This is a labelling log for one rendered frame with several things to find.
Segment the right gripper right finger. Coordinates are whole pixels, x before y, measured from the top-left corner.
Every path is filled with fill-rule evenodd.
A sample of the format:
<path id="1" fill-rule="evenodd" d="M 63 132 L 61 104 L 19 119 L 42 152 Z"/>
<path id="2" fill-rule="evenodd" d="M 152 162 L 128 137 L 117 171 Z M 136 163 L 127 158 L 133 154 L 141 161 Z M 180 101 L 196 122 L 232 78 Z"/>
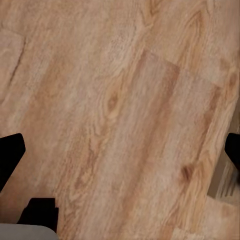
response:
<path id="1" fill-rule="evenodd" d="M 240 172 L 240 134 L 229 133 L 224 149 Z"/>

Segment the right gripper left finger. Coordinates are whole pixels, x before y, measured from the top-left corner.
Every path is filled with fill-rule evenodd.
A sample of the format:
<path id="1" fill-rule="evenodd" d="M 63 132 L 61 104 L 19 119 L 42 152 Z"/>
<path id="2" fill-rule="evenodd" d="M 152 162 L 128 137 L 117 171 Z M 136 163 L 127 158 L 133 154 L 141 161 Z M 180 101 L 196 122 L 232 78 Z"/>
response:
<path id="1" fill-rule="evenodd" d="M 0 192 L 25 153 L 21 133 L 0 138 Z"/>

